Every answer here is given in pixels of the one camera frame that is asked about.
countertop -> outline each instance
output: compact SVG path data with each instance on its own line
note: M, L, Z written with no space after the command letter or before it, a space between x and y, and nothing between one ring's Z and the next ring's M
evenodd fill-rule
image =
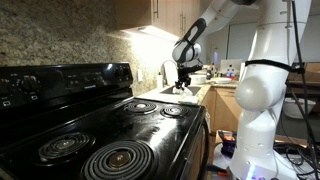
M238 81L232 81L228 84L216 84L210 80L207 80L205 84L202 85L190 85L193 87L201 87L201 89L195 94L194 96L198 99L198 105L201 105L207 92L211 87L215 88L236 88L238 85ZM142 99L150 99L150 100L157 100L157 101L163 101L163 102L170 102L170 103L179 103L179 101L183 98L181 95L174 95L174 94L163 94L160 93L171 86L165 86L164 88L156 88L153 89L145 94L142 94L140 96L137 96L137 98Z

electric stove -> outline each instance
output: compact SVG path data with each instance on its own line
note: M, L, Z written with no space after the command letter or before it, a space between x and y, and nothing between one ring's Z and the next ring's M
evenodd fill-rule
M188 179L204 107L133 97L128 63L0 72L2 179Z

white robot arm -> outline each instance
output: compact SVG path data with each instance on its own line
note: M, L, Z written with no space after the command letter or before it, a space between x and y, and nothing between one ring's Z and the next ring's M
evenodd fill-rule
M245 0L244 2L241 1L241 4L250 5L253 1L255 0ZM172 57L178 65L177 89L182 88L183 83L185 87L190 84L189 73L202 69L202 66L198 65L184 67L182 63L200 57L201 47L195 42L203 34L208 24L212 22L211 28L216 31L220 30L228 24L239 8L240 5L231 0L213 0L203 15L189 28L184 37L176 43Z
M213 0L173 51L178 64L197 59L201 48L195 41L210 22L214 29L220 30L242 5L254 4L259 8L251 53L235 92L243 111L239 117L237 147L229 165L232 179L297 179L292 165L273 150L289 74L286 67L292 65L297 54L291 1ZM295 4L300 41L311 0L295 0ZM177 88L188 82L187 74L196 68L183 70L178 68Z

cabinet door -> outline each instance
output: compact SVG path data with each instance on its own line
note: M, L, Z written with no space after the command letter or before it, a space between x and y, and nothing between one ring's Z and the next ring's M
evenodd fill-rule
M200 16L200 0L183 0L183 34Z
M117 28L121 30L152 25L166 30L167 1L116 0Z
M182 37L182 0L167 1L167 31Z
M241 107L234 97L235 89L217 88L213 131L237 131Z
M212 133L214 129L216 96L217 93L215 88L210 88L203 100L203 103L201 104L206 107L208 113L210 114L210 133Z
M151 0L152 1L152 25L162 30L167 28L167 3L170 0Z

coil burner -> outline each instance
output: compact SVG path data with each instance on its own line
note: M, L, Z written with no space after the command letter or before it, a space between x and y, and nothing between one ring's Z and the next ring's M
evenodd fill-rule
M35 163L52 166L69 162L79 153L90 148L94 142L95 138L93 136L80 132L59 136L44 144L38 150L38 158L36 158Z
M125 111L132 113L149 114L157 109L157 105L149 102L132 102L124 107Z
M171 106L161 109L160 113L169 118L183 118L188 115L190 110L185 107Z
M141 179L152 177L158 157L148 145L117 141L95 152L82 168L84 179Z

